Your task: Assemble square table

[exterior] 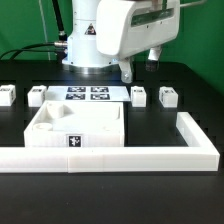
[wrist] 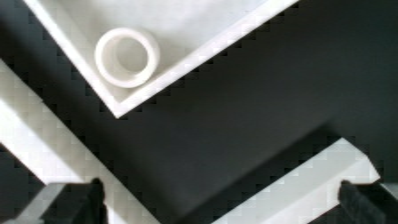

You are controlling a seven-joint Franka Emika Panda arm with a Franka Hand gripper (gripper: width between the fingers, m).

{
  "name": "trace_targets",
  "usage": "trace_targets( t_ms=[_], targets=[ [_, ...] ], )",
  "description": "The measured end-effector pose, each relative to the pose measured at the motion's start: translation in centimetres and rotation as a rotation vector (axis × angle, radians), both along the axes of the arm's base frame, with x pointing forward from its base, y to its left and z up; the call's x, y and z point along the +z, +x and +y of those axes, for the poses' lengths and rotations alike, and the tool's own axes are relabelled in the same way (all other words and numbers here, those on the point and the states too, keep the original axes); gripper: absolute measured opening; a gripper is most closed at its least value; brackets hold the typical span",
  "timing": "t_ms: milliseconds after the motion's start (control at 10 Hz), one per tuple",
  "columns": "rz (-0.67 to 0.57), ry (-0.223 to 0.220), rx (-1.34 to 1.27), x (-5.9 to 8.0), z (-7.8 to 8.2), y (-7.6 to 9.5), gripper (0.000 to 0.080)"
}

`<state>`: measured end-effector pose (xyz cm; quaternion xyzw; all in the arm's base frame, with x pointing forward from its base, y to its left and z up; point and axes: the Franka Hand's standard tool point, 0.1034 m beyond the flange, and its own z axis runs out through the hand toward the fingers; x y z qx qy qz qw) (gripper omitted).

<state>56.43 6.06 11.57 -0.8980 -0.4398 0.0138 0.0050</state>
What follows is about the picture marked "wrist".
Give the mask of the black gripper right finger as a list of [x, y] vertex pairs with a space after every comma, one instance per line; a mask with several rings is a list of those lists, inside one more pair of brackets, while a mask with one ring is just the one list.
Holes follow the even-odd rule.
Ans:
[[338, 200], [354, 224], [398, 224], [398, 198], [381, 182], [342, 182]]

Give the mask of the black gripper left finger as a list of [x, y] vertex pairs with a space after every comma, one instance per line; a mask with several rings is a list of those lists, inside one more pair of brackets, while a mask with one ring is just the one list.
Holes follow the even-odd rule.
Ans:
[[11, 224], [109, 224], [102, 180], [48, 184]]

